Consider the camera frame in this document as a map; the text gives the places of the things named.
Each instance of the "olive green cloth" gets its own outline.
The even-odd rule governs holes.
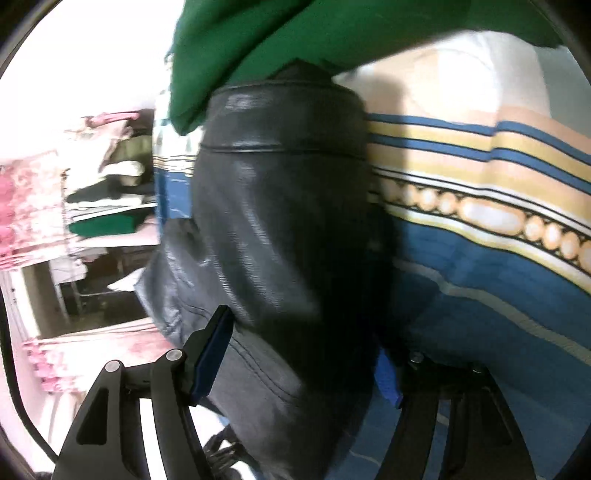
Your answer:
[[[137,212],[113,213],[88,220],[80,220],[69,225],[70,232],[84,237],[102,235],[122,235],[134,233],[136,228],[143,223],[151,209],[141,209]]]
[[[170,119],[186,135],[216,88],[268,78],[296,59],[337,74],[461,29],[560,42],[530,0],[186,0]]]

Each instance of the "white wall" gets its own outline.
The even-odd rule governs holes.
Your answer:
[[[152,107],[183,0],[63,0],[0,79],[0,160],[53,148],[72,119]]]

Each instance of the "black leather garment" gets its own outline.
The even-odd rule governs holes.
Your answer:
[[[178,346],[219,304],[232,308],[209,400],[269,478],[324,478],[369,400],[365,157],[362,102],[316,67],[218,90],[193,218],[167,222],[136,285]]]

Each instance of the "silver rivet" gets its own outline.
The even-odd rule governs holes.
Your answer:
[[[105,365],[105,370],[108,372],[116,372],[119,369],[119,362],[117,360],[111,360]]]
[[[414,364],[419,364],[425,360],[425,356],[421,352],[411,352],[409,360]]]
[[[175,348],[174,350],[169,350],[168,352],[166,352],[166,360],[170,360],[171,362],[178,360],[182,356],[183,356],[183,352],[181,350],[179,350],[178,348]]]

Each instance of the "black wire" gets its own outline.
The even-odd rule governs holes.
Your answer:
[[[6,305],[4,305],[4,295],[0,301],[2,302],[0,308],[0,351],[2,351],[2,363],[4,364],[4,373],[6,374],[6,382],[8,384],[8,391],[12,398],[12,404],[17,411],[18,417],[22,424],[27,429],[27,432],[35,442],[39,445],[53,463],[57,463],[57,454],[46,442],[45,438],[39,433],[35,424],[31,421],[25,405],[22,403],[21,391],[18,388],[17,370],[14,367],[14,357],[12,355],[12,342],[10,339],[10,326],[8,324],[8,314]]]

